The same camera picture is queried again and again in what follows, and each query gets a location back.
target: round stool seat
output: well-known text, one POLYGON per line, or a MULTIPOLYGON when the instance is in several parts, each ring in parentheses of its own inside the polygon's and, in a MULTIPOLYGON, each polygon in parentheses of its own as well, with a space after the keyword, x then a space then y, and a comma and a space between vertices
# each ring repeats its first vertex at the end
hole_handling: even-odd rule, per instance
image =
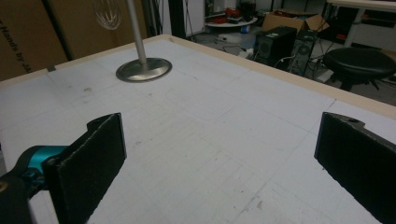
POLYGON ((374 82, 396 73, 396 62, 377 49, 334 49, 324 56, 323 62, 336 79, 349 85, 374 82))

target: cardboard box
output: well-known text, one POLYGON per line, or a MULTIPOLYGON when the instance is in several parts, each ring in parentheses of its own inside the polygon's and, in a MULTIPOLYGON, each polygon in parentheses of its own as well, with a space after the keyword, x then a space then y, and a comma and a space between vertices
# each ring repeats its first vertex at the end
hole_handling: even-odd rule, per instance
MULTIPOLYGON (((64 43, 64 50, 70 60, 134 42, 134 33, 125 0, 117 1, 120 4, 122 18, 116 30, 107 30, 98 23, 92 0, 43 1, 52 13, 64 43)), ((140 33, 142 38, 146 38, 147 29, 142 0, 134 0, 134 4, 140 33)))
POLYGON ((40 0, 0 1, 0 81, 67 62, 40 0))
POLYGON ((265 16, 262 24, 264 31, 272 30, 278 26, 289 26, 297 29, 309 29, 323 31, 329 28, 329 24, 318 14, 309 12, 299 12, 287 9, 280 9, 277 12, 270 12, 265 16))

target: table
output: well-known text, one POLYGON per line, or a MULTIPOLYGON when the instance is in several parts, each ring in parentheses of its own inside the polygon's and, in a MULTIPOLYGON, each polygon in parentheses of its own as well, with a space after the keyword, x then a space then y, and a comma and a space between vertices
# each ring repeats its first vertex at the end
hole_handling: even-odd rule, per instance
MULTIPOLYGON (((174 68, 115 77, 134 44, 0 83, 6 166, 34 145, 67 146, 121 112, 127 156, 88 223, 378 223, 314 159, 323 111, 396 143, 396 107, 170 35, 144 41, 174 68)), ((46 191, 38 223, 57 223, 46 191)))
MULTIPOLYGON (((353 40, 358 37, 357 32, 359 31, 359 25, 361 24, 361 17, 366 9, 396 12, 396 2, 390 1, 372 1, 372 0, 327 0, 329 4, 339 7, 354 7, 358 8, 359 11, 352 23, 349 33, 346 37, 345 47, 350 47, 353 40)), ((369 34, 372 34, 372 38, 369 39, 366 44, 373 47, 396 50, 394 38, 396 37, 396 30, 391 28, 379 28, 376 30, 372 29, 373 26, 365 25, 364 29, 370 29, 369 34)))

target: metal pole base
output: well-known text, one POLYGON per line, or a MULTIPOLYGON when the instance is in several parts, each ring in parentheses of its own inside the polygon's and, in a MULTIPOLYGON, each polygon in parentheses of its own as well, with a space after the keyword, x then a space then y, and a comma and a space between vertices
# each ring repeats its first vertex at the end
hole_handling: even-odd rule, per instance
POLYGON ((172 70, 172 64, 165 59, 147 58, 146 63, 134 60, 117 69, 118 79, 126 82, 147 82, 165 76, 172 70))

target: black stool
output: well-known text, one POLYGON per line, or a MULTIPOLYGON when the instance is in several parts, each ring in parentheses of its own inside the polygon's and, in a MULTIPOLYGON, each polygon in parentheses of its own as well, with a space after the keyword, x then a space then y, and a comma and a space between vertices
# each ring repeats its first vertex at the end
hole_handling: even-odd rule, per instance
POLYGON ((332 79, 342 82, 341 90, 350 91, 353 85, 372 83, 396 73, 396 62, 377 49, 344 48, 325 54, 324 64, 333 71, 332 79))

